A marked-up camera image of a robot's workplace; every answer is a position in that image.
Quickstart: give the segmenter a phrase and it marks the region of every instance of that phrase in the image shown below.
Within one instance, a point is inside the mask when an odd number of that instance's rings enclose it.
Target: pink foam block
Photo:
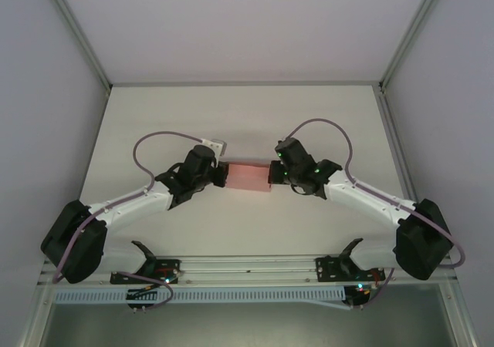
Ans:
[[[269,166],[230,163],[226,187],[232,189],[271,191]]]

